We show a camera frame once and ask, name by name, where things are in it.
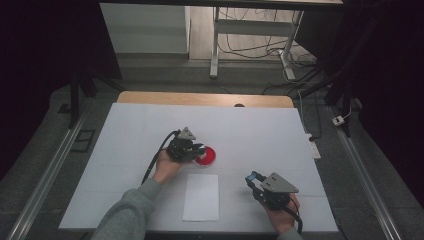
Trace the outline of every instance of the white wall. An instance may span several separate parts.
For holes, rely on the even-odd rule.
[[[116,53],[188,53],[189,7],[100,6]]]

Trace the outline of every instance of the table leg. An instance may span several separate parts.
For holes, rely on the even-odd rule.
[[[213,23],[213,45],[212,45],[210,78],[218,77],[218,29],[219,29],[219,7],[216,7],[214,23]]]
[[[290,66],[289,54],[290,49],[292,47],[294,37],[296,36],[297,29],[299,27],[300,19],[302,17],[303,11],[295,11],[293,16],[292,28],[290,31],[290,35],[287,38],[286,46],[284,47],[284,51],[282,54],[280,53],[281,61],[283,62],[284,71],[286,72],[286,76],[288,80],[294,80],[296,77],[294,76],[293,69]]]

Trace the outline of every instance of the wooden table edge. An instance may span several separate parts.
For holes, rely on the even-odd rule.
[[[222,107],[234,107],[235,104],[243,104],[245,107],[294,107],[293,101],[287,96],[141,91],[124,91],[119,94],[117,103]]]

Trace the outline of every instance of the aluminum rail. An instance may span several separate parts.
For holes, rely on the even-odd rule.
[[[330,107],[327,107],[327,112],[331,118],[336,117]],[[376,213],[377,219],[380,222],[381,228],[386,235],[386,238],[389,240],[401,240],[402,237],[397,230],[396,224],[389,210],[387,209],[386,204],[378,193],[378,190],[375,187],[374,182],[361,159],[361,156],[358,154],[352,139],[346,137],[343,130],[340,128],[337,128],[337,133],[349,157],[349,160],[352,163],[353,169],[355,170],[356,175],[361,182],[362,188],[368,197],[368,201]]]
[[[57,174],[59,173],[60,168],[63,165],[63,162],[68,155],[69,150],[72,147],[72,144],[74,143],[75,138],[78,135],[79,130],[81,129],[82,124],[88,115],[88,109],[91,105],[91,102],[92,99],[86,99],[84,101],[80,118],[76,122],[74,128],[68,130],[59,148],[57,149],[53,158],[50,160],[50,163],[44,170],[44,173],[38,181],[37,186],[32,192],[24,209],[18,217],[18,220],[15,222],[15,225],[9,233],[9,236],[7,237],[8,240],[25,239],[26,235],[31,229],[32,223],[34,222],[41,206],[44,203],[44,200],[47,197],[47,194],[50,191],[51,186],[53,185],[53,182],[56,179]]]

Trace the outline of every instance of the metal frame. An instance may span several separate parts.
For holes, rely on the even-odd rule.
[[[327,107],[327,112],[330,118],[336,117],[330,107]],[[346,137],[343,130],[337,128],[337,133],[340,137],[340,141],[349,157],[350,162],[352,163],[352,167],[358,176],[359,181],[361,182],[362,188],[367,195],[368,201],[371,206],[375,210],[378,221],[380,222],[381,229],[386,235],[387,239],[390,240],[401,240],[402,237],[396,227],[396,224],[387,209],[386,204],[381,198],[378,190],[365,167],[361,156],[358,154],[355,145],[352,142],[352,139]]]
[[[63,162],[68,155],[69,150],[71,149],[75,138],[78,135],[79,130],[81,129],[82,124],[88,115],[88,109],[91,105],[91,102],[91,99],[87,99],[84,102],[82,106],[81,117],[76,122],[74,128],[69,129],[66,133],[62,143],[54,154],[49,165],[46,167],[46,170],[44,171],[24,209],[19,215],[18,220],[10,231],[7,240],[25,239],[32,226],[32,223],[34,222],[41,206],[44,203],[44,200],[47,197],[47,194],[50,191],[50,188],[53,185],[53,182],[56,179],[57,174],[59,173],[60,168],[63,165]]]
[[[219,7],[215,8],[214,34],[212,45],[210,78],[218,77],[218,36],[219,34],[261,35],[287,37],[284,50],[280,52],[280,59],[288,80],[295,80],[293,69],[288,56],[294,38],[299,28],[303,11],[295,11],[293,22],[265,22],[250,20],[219,19]]]

